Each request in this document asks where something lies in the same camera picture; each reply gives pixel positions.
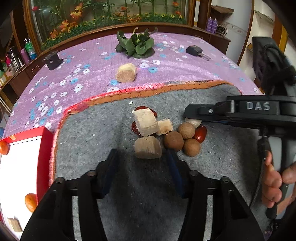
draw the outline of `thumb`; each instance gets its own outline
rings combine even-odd
[[[296,182],[296,162],[283,171],[282,178],[287,184]]]

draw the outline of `silver thermos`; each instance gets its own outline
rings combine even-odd
[[[11,59],[13,67],[15,68],[16,71],[19,70],[24,65],[22,62],[22,57],[20,56],[20,53],[18,52],[15,46],[9,49],[8,56]]]

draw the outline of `green grass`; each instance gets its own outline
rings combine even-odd
[[[55,39],[48,38],[42,45],[41,49],[46,50],[68,38],[74,37],[76,35],[102,28],[107,27],[111,25],[118,25],[123,23],[134,23],[134,22],[163,22],[163,23],[178,23],[178,24],[186,24],[186,21],[184,19],[179,18],[177,15],[174,15],[175,17],[172,18],[171,15],[163,15],[161,14],[142,14],[141,18],[139,16],[131,16],[131,17],[116,17],[116,18],[110,18],[108,16],[106,17],[100,17],[99,19],[90,21],[90,22],[83,22],[80,23],[77,27],[73,27],[70,32],[65,32],[57,35]]]

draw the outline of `purple tablecloth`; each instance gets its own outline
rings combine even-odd
[[[53,71],[45,65],[27,86],[14,106],[4,136],[38,126],[55,132],[66,108],[91,96],[135,86],[225,80],[242,94],[260,94],[235,63],[204,40],[169,33],[157,33],[153,38],[155,54],[147,59],[128,59],[124,53],[116,53],[116,35],[61,51],[59,57],[64,62]],[[187,54],[185,50],[190,45],[200,46],[211,59],[206,61]],[[138,69],[135,81],[118,83],[115,80],[118,67],[130,62]]]

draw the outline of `beige chunk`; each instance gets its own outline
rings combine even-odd
[[[159,140],[153,136],[141,137],[135,141],[135,155],[141,159],[154,159],[162,156]]]
[[[194,128],[197,128],[197,127],[200,126],[202,120],[196,120],[196,119],[188,119],[188,118],[185,118],[185,122],[189,122],[189,123],[191,123],[191,124],[194,126]]]
[[[9,226],[17,233],[22,232],[22,228],[20,226],[20,223],[17,219],[14,218],[8,218]]]
[[[133,117],[141,136],[146,137],[158,132],[158,124],[153,112],[149,108],[136,110],[133,113]]]
[[[173,131],[173,126],[170,119],[164,119],[157,122],[159,131],[156,132],[157,135],[165,135]]]
[[[137,74],[137,69],[132,63],[121,65],[116,74],[116,80],[121,83],[133,82]]]

